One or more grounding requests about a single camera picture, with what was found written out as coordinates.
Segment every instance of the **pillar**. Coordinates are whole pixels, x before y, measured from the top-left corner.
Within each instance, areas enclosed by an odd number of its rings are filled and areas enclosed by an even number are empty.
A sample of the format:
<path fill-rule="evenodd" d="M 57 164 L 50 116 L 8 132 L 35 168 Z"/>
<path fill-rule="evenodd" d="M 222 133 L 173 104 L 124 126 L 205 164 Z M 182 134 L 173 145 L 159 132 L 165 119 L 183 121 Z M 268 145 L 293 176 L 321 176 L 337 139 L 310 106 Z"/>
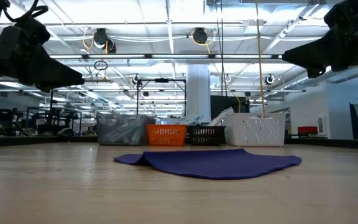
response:
<path fill-rule="evenodd" d="M 187 65 L 187 116 L 203 115 L 211 121 L 210 75 L 208 65 Z"/>

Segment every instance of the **blue towel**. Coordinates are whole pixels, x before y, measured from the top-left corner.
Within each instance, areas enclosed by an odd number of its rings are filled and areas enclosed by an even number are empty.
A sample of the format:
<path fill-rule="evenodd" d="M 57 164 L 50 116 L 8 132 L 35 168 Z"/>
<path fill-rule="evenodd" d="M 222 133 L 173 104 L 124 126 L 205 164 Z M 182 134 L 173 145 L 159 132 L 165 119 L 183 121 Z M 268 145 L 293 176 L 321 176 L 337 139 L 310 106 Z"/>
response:
<path fill-rule="evenodd" d="M 144 152 L 115 157 L 123 164 L 152 166 L 162 172 L 202 179 L 248 179 L 301 163 L 297 156 L 256 155 L 244 149 Z"/>

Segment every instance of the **table surface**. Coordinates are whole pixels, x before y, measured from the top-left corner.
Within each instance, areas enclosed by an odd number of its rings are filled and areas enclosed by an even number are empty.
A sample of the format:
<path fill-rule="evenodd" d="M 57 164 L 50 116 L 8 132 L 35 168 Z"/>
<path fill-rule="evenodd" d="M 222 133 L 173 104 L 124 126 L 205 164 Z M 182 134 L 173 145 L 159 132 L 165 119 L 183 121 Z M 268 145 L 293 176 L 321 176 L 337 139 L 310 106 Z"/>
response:
<path fill-rule="evenodd" d="M 113 162 L 127 153 L 204 149 L 221 147 L 0 147 L 0 223 L 358 223 L 357 149 L 247 148 L 303 159 L 247 180 L 194 179 Z"/>

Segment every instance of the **white box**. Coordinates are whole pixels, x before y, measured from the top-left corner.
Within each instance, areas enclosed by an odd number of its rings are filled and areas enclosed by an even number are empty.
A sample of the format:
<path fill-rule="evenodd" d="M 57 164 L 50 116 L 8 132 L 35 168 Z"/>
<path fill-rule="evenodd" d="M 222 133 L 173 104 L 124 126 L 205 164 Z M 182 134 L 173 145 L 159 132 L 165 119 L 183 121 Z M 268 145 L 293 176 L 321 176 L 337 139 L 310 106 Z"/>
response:
<path fill-rule="evenodd" d="M 236 113 L 223 120 L 226 142 L 234 146 L 283 146 L 284 113 Z"/>

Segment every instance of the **red object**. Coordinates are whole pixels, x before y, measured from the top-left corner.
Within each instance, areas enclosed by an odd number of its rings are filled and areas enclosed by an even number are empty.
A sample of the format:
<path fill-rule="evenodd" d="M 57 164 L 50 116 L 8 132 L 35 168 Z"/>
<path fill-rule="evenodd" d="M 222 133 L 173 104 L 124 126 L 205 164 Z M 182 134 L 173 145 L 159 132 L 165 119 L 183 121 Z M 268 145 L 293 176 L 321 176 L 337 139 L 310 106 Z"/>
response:
<path fill-rule="evenodd" d="M 298 127 L 298 134 L 317 134 L 317 127 L 314 126 L 305 126 Z"/>
<path fill-rule="evenodd" d="M 184 146 L 187 125 L 147 124 L 151 146 Z"/>

